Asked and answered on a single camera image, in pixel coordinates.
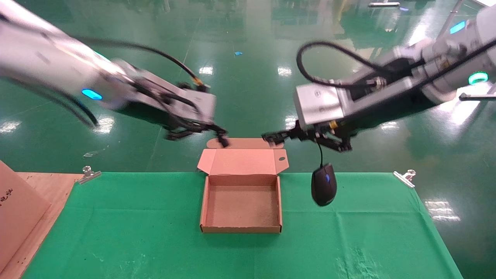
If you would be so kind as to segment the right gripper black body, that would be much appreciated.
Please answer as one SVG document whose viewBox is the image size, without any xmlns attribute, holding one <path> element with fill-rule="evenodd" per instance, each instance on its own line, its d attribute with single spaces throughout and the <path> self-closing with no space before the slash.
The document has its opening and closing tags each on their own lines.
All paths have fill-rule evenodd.
<svg viewBox="0 0 496 279">
<path fill-rule="evenodd" d="M 350 143 L 352 132 L 346 128 L 337 127 L 334 121 L 317 125 L 304 125 L 297 119 L 296 138 L 301 141 L 316 143 Z"/>
</svg>

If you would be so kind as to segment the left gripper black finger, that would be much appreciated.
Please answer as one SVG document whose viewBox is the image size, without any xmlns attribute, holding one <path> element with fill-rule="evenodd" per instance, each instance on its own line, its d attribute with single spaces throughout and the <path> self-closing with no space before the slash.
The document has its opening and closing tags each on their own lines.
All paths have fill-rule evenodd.
<svg viewBox="0 0 496 279">
<path fill-rule="evenodd" d="M 167 132 L 167 141 L 178 141 L 181 138 L 191 136 L 194 132 L 189 129 L 174 129 Z"/>
<path fill-rule="evenodd" d="M 202 124 L 194 128 L 194 133 L 202 133 L 205 131 L 213 131 L 216 134 L 218 143 L 222 148 L 227 148 L 230 143 L 227 136 L 227 131 L 216 124 Z"/>
</svg>

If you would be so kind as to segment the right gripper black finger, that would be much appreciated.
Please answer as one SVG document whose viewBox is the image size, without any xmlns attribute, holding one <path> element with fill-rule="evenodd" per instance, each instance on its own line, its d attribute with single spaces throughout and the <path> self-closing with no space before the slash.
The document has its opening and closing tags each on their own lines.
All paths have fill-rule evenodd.
<svg viewBox="0 0 496 279">
<path fill-rule="evenodd" d="M 348 152 L 352 150 L 351 137 L 338 137 L 335 135 L 322 135 L 321 145 L 336 152 Z"/>
<path fill-rule="evenodd" d="M 303 135 L 301 129 L 289 129 L 278 132 L 267 132 L 262 134 L 262 139 L 269 145 L 280 145 L 285 143 L 287 139 L 293 140 L 300 138 Z"/>
</svg>

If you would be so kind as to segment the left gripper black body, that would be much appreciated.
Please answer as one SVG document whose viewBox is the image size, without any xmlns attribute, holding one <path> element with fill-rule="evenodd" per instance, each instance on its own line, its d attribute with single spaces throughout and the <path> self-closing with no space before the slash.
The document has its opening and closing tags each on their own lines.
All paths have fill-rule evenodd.
<svg viewBox="0 0 496 279">
<path fill-rule="evenodd" d="M 167 130 L 189 129 L 213 123 L 213 98 L 193 97 L 188 105 L 178 100 L 172 104 L 159 102 L 151 97 L 128 97 L 118 100 L 118 112 Z"/>
</svg>

